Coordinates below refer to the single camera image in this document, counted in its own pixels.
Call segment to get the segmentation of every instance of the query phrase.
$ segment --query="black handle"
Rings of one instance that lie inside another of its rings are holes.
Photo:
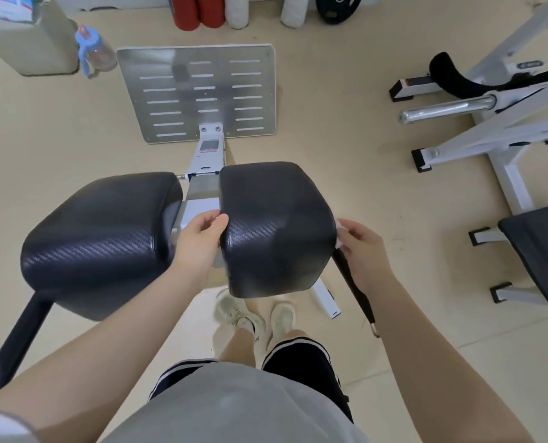
[[[35,293],[19,316],[0,348],[0,390],[14,378],[52,305]]]
[[[335,249],[331,257],[333,258],[336,266],[340,270],[340,273],[344,277],[344,280],[346,280],[346,283],[348,283],[348,287],[354,294],[354,297],[356,297],[356,301],[360,305],[360,308],[362,308],[366,319],[368,319],[368,323],[374,323],[373,308],[370,307],[370,303],[364,292],[358,289],[358,286],[356,286],[356,283],[354,283],[352,273],[350,272],[350,267],[348,266],[348,260],[346,260],[344,252],[342,252],[340,249]]]

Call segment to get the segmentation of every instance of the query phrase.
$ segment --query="forearm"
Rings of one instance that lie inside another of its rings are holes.
[[[533,443],[512,411],[392,275],[368,290],[377,330],[426,443]]]
[[[42,443],[94,442],[196,293],[169,270],[106,320],[0,391],[0,411],[29,423]]]

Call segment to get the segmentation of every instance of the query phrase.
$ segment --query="white sneaker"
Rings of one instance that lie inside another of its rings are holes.
[[[296,329],[296,312],[292,303],[282,302],[274,306],[270,314],[272,342],[278,342],[288,332]]]
[[[219,322],[237,327],[237,323],[245,318],[253,325],[253,334],[258,340],[266,333],[266,321],[258,314],[251,312],[242,298],[234,297],[229,289],[223,289],[217,295],[215,307]]]

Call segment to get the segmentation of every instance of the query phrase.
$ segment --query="black weight plate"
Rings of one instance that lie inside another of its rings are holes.
[[[325,23],[338,25],[356,11],[361,0],[315,0],[317,11]]]

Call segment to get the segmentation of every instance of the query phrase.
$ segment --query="gray t-shirt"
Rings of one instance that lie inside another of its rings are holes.
[[[0,415],[0,443],[36,441],[23,424]],[[369,440],[328,397],[310,387],[277,374],[222,362],[206,365],[153,398],[103,443],[174,441]]]

